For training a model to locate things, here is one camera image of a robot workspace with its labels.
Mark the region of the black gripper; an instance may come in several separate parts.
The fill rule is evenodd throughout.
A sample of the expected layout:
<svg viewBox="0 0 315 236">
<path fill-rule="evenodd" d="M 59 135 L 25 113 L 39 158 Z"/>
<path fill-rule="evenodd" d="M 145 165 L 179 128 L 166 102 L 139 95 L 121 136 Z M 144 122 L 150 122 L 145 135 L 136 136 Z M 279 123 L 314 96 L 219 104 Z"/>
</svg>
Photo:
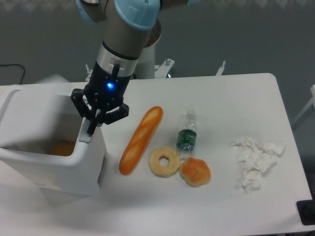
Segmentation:
<svg viewBox="0 0 315 236">
<path fill-rule="evenodd" d="M 129 106 L 124 101 L 124 93 L 131 76 L 118 75 L 120 66 L 116 63 L 109 72 L 96 62 L 90 81 L 84 89 L 75 88 L 71 93 L 71 100 L 80 116 L 90 121 L 87 134 L 93 135 L 96 127 L 109 125 L 129 115 Z"/>
</svg>

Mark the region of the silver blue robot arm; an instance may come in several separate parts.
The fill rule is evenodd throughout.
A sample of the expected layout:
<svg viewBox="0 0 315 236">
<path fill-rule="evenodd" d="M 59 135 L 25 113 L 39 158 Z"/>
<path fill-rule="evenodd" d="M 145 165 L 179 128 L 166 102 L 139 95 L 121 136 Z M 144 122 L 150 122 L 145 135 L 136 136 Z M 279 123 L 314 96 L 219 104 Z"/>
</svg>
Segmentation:
<svg viewBox="0 0 315 236">
<path fill-rule="evenodd" d="M 128 116 L 124 93 L 150 33 L 162 10 L 192 4 L 191 0 L 78 0 L 88 22 L 107 21 L 105 37 L 91 78 L 71 99 L 80 116 L 89 120 L 88 135 L 96 127 Z"/>
</svg>

